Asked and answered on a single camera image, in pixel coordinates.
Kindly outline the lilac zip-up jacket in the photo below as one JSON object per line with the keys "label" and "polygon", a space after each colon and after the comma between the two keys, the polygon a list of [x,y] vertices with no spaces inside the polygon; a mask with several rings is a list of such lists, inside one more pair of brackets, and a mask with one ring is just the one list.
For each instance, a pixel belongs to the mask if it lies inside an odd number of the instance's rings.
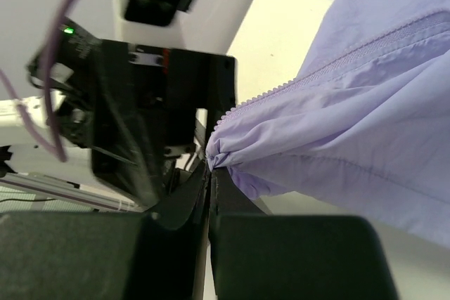
{"label": "lilac zip-up jacket", "polygon": [[449,246],[449,0],[334,0],[297,77],[206,147],[250,198],[292,191]]}

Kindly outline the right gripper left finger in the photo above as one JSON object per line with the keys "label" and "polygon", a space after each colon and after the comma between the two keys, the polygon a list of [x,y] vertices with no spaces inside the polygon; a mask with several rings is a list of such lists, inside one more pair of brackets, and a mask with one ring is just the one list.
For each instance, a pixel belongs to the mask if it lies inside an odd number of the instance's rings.
{"label": "right gripper left finger", "polygon": [[1,298],[201,299],[208,179],[143,213],[3,214]]}

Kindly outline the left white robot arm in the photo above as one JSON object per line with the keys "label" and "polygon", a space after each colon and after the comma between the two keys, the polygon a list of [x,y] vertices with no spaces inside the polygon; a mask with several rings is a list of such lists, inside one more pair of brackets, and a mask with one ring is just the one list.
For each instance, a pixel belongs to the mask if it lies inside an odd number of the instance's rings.
{"label": "left white robot arm", "polygon": [[27,156],[46,149],[52,167],[53,143],[42,131],[55,129],[88,159],[72,165],[67,181],[91,174],[142,207],[156,205],[172,191],[178,158],[206,144],[234,106],[235,59],[97,39],[71,20],[61,29],[56,63],[69,75],[50,85],[63,98],[52,112],[38,97],[1,102],[1,172],[18,173],[16,147]]}

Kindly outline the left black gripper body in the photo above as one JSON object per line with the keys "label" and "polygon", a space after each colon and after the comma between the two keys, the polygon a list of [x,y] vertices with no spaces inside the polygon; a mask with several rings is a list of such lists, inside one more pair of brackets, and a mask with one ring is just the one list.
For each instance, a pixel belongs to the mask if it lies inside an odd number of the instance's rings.
{"label": "left black gripper body", "polygon": [[98,39],[65,19],[54,47],[41,47],[27,72],[46,96],[63,95],[58,106],[44,105],[55,146],[91,148],[94,103],[104,96],[135,104],[162,150],[188,152],[197,109],[233,107],[235,66],[227,55]]}

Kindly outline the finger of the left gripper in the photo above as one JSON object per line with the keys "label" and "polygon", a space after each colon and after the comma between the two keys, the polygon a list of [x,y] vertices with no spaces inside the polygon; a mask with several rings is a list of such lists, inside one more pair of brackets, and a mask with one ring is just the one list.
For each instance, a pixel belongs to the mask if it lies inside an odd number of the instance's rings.
{"label": "finger of the left gripper", "polygon": [[212,105],[209,108],[198,108],[195,117],[194,141],[198,144],[198,161],[209,169],[206,155],[206,147],[212,133],[217,129],[226,115],[226,108],[221,105]]}
{"label": "finger of the left gripper", "polygon": [[91,170],[97,180],[142,207],[164,196],[162,148],[151,139],[135,104],[97,96],[91,131]]}

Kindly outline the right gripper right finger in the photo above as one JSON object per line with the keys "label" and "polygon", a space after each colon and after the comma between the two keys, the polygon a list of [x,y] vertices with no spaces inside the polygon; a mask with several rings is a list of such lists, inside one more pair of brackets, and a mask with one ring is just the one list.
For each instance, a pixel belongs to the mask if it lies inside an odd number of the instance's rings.
{"label": "right gripper right finger", "polygon": [[226,169],[211,175],[219,299],[397,299],[372,225],[358,216],[265,214]]}

